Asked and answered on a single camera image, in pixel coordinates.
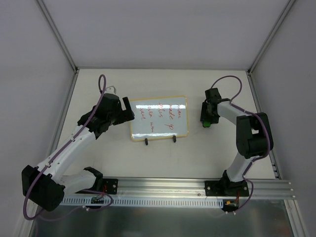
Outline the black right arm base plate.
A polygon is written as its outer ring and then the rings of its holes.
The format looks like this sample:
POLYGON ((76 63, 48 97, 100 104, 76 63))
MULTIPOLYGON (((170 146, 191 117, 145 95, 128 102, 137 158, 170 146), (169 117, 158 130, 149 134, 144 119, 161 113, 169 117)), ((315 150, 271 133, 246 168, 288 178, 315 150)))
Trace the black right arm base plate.
POLYGON ((204 182, 205 194, 207 197, 248 197, 249 190, 246 181, 228 182, 224 183, 218 181, 205 181, 204 182))

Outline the aluminium mounting rail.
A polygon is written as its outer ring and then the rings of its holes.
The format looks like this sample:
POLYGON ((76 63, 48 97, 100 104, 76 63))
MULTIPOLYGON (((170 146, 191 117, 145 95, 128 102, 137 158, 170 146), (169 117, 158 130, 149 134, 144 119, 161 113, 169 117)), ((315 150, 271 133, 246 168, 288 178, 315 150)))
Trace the aluminium mounting rail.
MULTIPOLYGON (((205 198, 210 186, 200 178, 127 178, 118 177, 115 197, 138 198, 205 198)), ((248 183, 253 199, 296 199, 290 181, 280 179, 251 179, 248 183)))

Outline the small whiteboard with yellow frame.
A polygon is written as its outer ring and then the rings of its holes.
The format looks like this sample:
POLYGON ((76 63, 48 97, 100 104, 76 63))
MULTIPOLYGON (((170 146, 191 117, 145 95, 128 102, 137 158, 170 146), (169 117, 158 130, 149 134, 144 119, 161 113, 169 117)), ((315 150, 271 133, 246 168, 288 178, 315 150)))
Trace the small whiteboard with yellow frame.
POLYGON ((185 137, 189 133, 187 98, 183 95, 130 101, 135 119, 133 141, 185 137))

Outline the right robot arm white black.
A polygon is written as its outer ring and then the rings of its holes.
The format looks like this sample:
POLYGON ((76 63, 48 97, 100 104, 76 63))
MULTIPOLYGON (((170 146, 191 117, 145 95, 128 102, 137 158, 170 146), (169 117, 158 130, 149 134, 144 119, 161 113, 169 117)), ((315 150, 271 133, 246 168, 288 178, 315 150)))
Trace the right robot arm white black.
POLYGON ((246 174, 254 162, 265 158, 274 147, 269 119, 266 113, 252 113, 223 99, 217 88, 205 91, 200 122, 204 128, 218 124, 225 118, 236 126, 237 155, 221 179, 210 186, 215 194, 233 195, 244 191, 246 174))

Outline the left aluminium frame post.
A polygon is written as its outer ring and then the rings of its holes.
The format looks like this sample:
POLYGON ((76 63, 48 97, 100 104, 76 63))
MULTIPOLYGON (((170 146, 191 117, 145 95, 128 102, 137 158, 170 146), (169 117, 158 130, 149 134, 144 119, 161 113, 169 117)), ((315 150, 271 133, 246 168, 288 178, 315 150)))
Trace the left aluminium frame post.
POLYGON ((59 31, 59 29, 58 29, 58 27, 53 19, 48 7, 46 6, 45 1, 44 0, 35 0, 35 2, 38 5, 39 10, 42 13, 46 23, 48 24, 52 34, 54 35, 62 53, 64 54, 65 58, 67 59, 72 71, 74 73, 76 73, 78 70, 78 67, 77 67, 75 61, 73 60, 73 58, 69 52, 69 49, 66 46, 66 44, 62 38, 62 35, 60 34, 60 31, 59 31))

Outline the aluminium frame post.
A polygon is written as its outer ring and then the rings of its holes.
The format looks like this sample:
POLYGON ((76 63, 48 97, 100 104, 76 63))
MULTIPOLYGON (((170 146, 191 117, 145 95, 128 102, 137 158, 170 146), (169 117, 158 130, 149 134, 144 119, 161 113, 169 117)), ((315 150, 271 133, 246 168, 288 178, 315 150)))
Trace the aluminium frame post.
POLYGON ((268 33, 268 36, 264 40, 259 52, 257 53, 255 59, 253 60, 251 66, 247 70, 247 73, 251 75, 255 68, 257 67, 258 63, 260 62, 261 58, 264 56, 265 52, 268 50, 268 47, 272 43, 272 40, 274 39, 275 35, 277 34, 278 30, 282 26, 283 22, 285 21, 286 17, 290 13, 291 9, 293 8, 294 4, 296 3, 296 0, 288 0, 286 2, 286 5, 282 9, 281 13, 279 14, 277 20, 273 24, 271 30, 268 33))
POLYGON ((60 31, 59 31, 59 29, 58 29, 58 27, 53 19, 48 7, 46 6, 45 1, 44 0, 35 0, 35 2, 38 5, 39 10, 42 13, 46 23, 48 24, 52 34, 54 35, 62 53, 64 54, 65 58, 67 59, 72 71, 74 73, 76 73, 78 70, 78 67, 77 67, 75 61, 73 60, 73 58, 69 52, 69 49, 66 46, 66 44, 62 38, 62 35, 60 34, 60 31))

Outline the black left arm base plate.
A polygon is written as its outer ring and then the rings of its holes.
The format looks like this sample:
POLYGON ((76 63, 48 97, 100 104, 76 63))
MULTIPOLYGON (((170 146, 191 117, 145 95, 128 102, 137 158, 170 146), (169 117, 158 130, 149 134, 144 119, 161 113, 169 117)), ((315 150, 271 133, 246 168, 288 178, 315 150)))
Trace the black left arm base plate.
POLYGON ((114 178, 103 178, 101 190, 110 195, 116 195, 118 192, 118 179, 114 178))

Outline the right aluminium frame post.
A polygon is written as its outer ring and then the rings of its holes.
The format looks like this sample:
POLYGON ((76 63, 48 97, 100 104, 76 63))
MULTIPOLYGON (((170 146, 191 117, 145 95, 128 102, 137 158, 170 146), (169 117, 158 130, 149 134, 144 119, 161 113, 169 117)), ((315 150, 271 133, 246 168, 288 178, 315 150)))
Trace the right aluminium frame post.
POLYGON ((257 67, 258 63, 260 62, 261 58, 264 56, 265 52, 268 50, 268 47, 272 43, 272 40, 274 39, 275 35, 277 34, 278 30, 282 26, 283 22, 285 21, 286 17, 290 13, 291 9, 293 8, 294 4, 296 3, 296 0, 288 0, 286 2, 286 5, 282 9, 281 13, 279 14, 277 20, 273 24, 271 30, 268 33, 268 36, 264 40, 259 52, 257 53, 255 59, 253 60, 251 66, 247 70, 247 73, 251 75, 255 68, 257 67))

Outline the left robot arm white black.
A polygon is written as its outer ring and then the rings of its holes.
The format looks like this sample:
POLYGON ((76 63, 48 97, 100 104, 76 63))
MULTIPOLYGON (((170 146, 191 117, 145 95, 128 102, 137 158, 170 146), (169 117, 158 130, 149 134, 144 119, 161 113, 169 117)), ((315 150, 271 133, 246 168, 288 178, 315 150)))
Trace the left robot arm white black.
POLYGON ((22 170, 24 204, 31 200, 46 211, 53 211, 66 195, 101 191, 103 174, 95 168, 86 167, 75 175, 65 175, 65 172, 111 125, 134 118, 127 97, 120 99, 110 93, 102 95, 92 110, 81 116, 70 137, 57 150, 35 167, 27 165, 22 170))

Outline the green whiteboard eraser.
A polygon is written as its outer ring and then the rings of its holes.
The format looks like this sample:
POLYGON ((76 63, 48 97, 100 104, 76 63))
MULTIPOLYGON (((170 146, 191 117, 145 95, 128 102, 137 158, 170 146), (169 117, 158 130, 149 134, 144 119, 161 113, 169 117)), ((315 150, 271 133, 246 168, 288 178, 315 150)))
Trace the green whiteboard eraser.
POLYGON ((204 120, 202 122, 202 126, 203 126, 203 128, 209 128, 211 126, 211 122, 204 120))

